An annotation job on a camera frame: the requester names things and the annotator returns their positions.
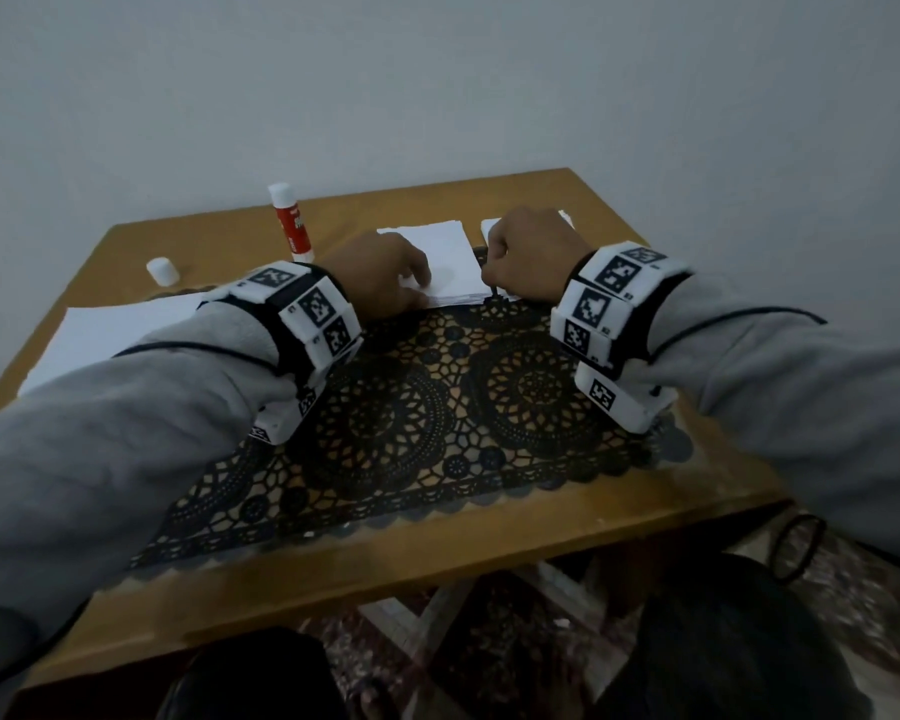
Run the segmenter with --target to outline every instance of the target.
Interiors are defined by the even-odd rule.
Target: leg
[[[324,646],[281,627],[216,642],[169,690],[157,720],[346,720]]]
[[[869,718],[840,650],[760,563],[717,554],[664,581],[592,718]]]

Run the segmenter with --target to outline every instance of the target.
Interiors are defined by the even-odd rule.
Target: gray sweatshirt
[[[752,305],[695,275],[657,312],[649,351]],[[276,363],[267,331],[224,303],[147,340]],[[900,566],[900,348],[803,315],[762,314],[685,338],[627,378],[683,389],[810,511]],[[290,379],[252,363],[157,350],[75,371],[0,411],[0,670],[126,565],[263,404],[295,393]],[[0,686],[0,715],[21,682]]]

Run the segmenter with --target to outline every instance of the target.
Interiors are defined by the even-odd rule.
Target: red glue stick
[[[283,233],[287,236],[289,248],[293,251],[293,260],[299,263],[312,263],[314,249],[307,236],[307,228],[303,226],[303,217],[300,216],[300,207],[297,206],[294,190],[282,181],[270,184],[267,189],[270,192],[273,209],[276,210],[276,217],[283,226]]]

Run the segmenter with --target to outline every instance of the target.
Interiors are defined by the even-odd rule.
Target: paper sheet
[[[426,293],[431,308],[482,303],[492,295],[490,286],[480,277],[480,263],[458,219],[420,227],[381,227],[377,231],[399,232],[427,253],[432,274],[430,285],[421,288],[413,277],[401,278],[400,284]]]
[[[573,227],[573,219],[571,219],[570,215],[568,215],[566,212],[564,212],[563,209],[560,210],[560,216],[563,217],[564,220],[567,221],[567,224],[571,228]],[[500,222],[502,219],[503,219],[503,217],[497,216],[493,219],[484,219],[482,222],[480,222],[480,232],[483,233],[483,241],[485,241],[488,245],[491,243],[491,230],[493,229],[493,226],[496,225],[498,222]],[[519,301],[520,300],[519,295],[513,295],[512,293],[507,292],[503,288],[498,288],[497,290],[500,292],[500,294],[502,296],[510,299],[511,301]]]
[[[107,361],[151,331],[188,318],[203,298],[202,293],[194,292],[131,305],[68,308],[17,394],[24,395],[58,376]]]

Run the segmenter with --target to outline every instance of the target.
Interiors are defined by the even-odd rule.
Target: glue stick cap
[[[146,263],[146,269],[149,271],[156,284],[167,288],[174,285],[180,280],[180,273],[177,268],[166,257],[155,257]]]
[[[270,192],[270,201],[277,209],[287,209],[297,204],[297,195],[290,185],[283,181],[270,184],[266,189]]]

